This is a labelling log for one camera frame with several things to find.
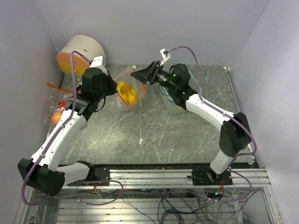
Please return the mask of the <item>clear orange-zip bag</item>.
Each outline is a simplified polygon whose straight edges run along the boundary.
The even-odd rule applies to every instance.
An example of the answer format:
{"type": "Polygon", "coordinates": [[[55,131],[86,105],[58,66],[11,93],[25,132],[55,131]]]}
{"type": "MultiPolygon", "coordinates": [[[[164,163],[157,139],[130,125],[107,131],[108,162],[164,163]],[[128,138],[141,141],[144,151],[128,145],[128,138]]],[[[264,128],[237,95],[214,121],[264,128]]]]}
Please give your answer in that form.
{"type": "Polygon", "coordinates": [[[133,65],[115,80],[117,83],[116,105],[120,110],[136,105],[146,94],[145,84],[142,84],[130,75],[135,71],[136,66],[133,65]]]}
{"type": "Polygon", "coordinates": [[[62,89],[47,83],[46,106],[43,116],[43,123],[48,126],[55,126],[51,123],[51,116],[55,112],[63,112],[65,107],[59,108],[59,101],[68,101],[73,96],[73,89],[62,89]]]}

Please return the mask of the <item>yellow toy banana bunch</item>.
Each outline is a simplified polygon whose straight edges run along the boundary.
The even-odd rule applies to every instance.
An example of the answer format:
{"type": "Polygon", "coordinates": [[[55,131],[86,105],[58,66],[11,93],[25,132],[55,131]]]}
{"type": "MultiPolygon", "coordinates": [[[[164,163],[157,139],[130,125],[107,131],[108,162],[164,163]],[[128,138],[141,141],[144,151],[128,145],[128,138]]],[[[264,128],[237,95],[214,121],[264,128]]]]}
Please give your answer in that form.
{"type": "Polygon", "coordinates": [[[134,105],[137,102],[137,93],[128,83],[119,82],[118,92],[127,105],[134,105]]]}

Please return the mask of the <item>red toy wax apple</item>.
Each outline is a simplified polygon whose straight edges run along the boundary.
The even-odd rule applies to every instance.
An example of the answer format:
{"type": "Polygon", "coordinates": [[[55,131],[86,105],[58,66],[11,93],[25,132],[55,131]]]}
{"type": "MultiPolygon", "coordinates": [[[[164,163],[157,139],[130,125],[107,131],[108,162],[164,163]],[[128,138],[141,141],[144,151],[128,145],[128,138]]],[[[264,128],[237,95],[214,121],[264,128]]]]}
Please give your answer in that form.
{"type": "Polygon", "coordinates": [[[63,108],[63,107],[66,106],[66,104],[67,104],[66,101],[59,101],[59,102],[58,102],[58,107],[59,107],[59,108],[63,108]]]}

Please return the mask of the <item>clear orange-zip top bag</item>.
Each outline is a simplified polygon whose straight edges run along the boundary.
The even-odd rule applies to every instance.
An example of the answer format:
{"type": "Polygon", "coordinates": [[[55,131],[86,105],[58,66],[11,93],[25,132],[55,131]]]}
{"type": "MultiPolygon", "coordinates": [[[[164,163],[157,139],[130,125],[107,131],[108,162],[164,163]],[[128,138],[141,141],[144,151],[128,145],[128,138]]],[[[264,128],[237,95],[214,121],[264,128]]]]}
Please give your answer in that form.
{"type": "Polygon", "coordinates": [[[68,101],[73,96],[73,89],[62,89],[47,83],[46,106],[43,116],[43,123],[48,126],[55,126],[51,123],[51,116],[55,112],[63,112],[65,107],[59,108],[59,101],[68,101]]]}

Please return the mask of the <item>pink toy peach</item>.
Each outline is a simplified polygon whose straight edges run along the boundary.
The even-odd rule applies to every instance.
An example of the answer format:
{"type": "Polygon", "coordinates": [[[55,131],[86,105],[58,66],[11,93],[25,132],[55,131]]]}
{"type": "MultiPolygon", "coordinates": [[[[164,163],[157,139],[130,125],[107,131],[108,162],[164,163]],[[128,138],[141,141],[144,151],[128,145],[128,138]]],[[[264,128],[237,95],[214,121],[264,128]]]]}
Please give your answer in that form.
{"type": "Polygon", "coordinates": [[[62,115],[63,115],[62,112],[55,112],[55,113],[53,113],[53,115],[51,116],[51,123],[53,125],[57,125],[57,123],[60,121],[62,115]]]}

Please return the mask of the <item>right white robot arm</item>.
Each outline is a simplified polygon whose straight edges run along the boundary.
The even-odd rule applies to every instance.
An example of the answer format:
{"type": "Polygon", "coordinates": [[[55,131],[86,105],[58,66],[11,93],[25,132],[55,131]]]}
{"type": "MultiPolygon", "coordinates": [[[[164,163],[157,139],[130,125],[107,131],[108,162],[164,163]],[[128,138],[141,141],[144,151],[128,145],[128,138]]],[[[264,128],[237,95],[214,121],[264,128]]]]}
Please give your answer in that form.
{"type": "Polygon", "coordinates": [[[220,182],[239,152],[251,142],[246,115],[228,112],[204,99],[189,85],[191,73],[185,64],[175,64],[165,71],[159,62],[153,61],[147,68],[130,75],[142,84],[158,83],[165,87],[177,106],[199,115],[218,129],[220,150],[210,163],[206,179],[212,185],[220,182]]]}

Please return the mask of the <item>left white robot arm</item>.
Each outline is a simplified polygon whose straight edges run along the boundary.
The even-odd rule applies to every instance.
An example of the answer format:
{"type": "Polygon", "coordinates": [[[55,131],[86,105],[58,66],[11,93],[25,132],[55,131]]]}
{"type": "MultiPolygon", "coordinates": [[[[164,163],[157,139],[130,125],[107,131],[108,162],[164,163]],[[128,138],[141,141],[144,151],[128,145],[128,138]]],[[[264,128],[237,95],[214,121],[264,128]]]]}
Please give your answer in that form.
{"type": "Polygon", "coordinates": [[[91,185],[95,181],[95,166],[86,161],[59,166],[62,155],[76,133],[87,123],[91,115],[100,111],[98,104],[107,96],[117,93],[117,83],[110,73],[99,68],[88,68],[82,76],[82,84],[65,105],[62,117],[46,141],[30,159],[22,158],[18,169],[23,178],[22,188],[32,187],[48,196],[57,195],[63,186],[82,182],[91,185]]]}

